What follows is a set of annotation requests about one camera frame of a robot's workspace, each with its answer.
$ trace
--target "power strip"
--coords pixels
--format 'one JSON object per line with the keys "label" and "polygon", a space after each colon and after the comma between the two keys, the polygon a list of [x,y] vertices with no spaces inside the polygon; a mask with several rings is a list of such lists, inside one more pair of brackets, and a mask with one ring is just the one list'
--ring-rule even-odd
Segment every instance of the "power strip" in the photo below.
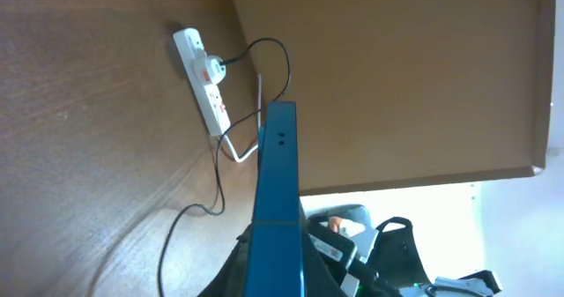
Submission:
{"label": "power strip", "polygon": [[221,59],[217,56],[206,54],[196,29],[183,29],[173,37],[208,131],[212,136],[219,136],[231,126],[218,88],[219,81],[226,75],[226,67],[219,65]]}

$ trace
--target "blue object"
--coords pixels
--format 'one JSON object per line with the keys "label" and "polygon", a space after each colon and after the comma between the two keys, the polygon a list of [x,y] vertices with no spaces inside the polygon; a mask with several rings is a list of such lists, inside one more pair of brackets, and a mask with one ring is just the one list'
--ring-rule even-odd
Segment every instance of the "blue object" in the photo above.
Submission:
{"label": "blue object", "polygon": [[303,297],[295,103],[271,102],[260,134],[244,295]]}

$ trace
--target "wooden surface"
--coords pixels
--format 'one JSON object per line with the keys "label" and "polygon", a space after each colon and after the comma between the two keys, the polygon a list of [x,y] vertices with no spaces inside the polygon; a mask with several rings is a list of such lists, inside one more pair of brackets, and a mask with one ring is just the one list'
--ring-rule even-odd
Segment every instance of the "wooden surface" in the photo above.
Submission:
{"label": "wooden surface", "polygon": [[[544,167],[554,0],[234,1],[248,41],[293,59],[302,194]],[[267,97],[286,74],[271,48],[252,51]]]}
{"label": "wooden surface", "polygon": [[[232,0],[0,0],[0,295],[156,295],[173,216],[215,193],[214,143],[172,42],[181,26],[224,58],[246,46]],[[249,61],[229,67],[233,119],[255,84]],[[222,159],[224,215],[181,220],[167,296],[195,295],[225,261],[250,219],[254,161]]]}

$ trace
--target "white cable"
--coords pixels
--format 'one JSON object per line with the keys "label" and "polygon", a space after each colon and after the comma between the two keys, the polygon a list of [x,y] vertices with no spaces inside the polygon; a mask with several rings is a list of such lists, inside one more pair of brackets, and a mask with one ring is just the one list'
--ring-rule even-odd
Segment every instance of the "white cable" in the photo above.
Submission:
{"label": "white cable", "polygon": [[[263,78],[261,76],[261,74],[258,74],[258,113],[256,114],[256,125],[257,125],[257,130],[260,130],[261,128],[261,95],[263,92]],[[223,140],[227,143],[227,145],[229,146],[229,149],[231,150],[231,155],[233,155],[233,159],[238,162],[238,163],[242,163],[243,161],[245,161],[247,159],[247,157],[253,153],[257,148],[258,148],[258,144],[255,144],[253,147],[249,148],[249,150],[247,152],[245,152],[244,155],[242,155],[239,158],[239,155],[237,154],[237,151],[235,150],[235,147],[233,146],[233,143],[231,143],[231,140],[229,139],[229,136],[225,136],[223,138]]]}

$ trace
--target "white label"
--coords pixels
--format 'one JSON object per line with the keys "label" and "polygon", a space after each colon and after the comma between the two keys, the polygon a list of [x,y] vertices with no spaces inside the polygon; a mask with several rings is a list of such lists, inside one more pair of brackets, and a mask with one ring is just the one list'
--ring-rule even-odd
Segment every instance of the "white label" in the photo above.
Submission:
{"label": "white label", "polygon": [[315,248],[318,251],[324,253],[326,256],[330,257],[331,259],[339,262],[343,257],[343,252],[341,252],[340,250],[333,248],[331,245],[317,239],[311,234],[309,235],[309,237],[311,238],[311,241],[314,243]]}

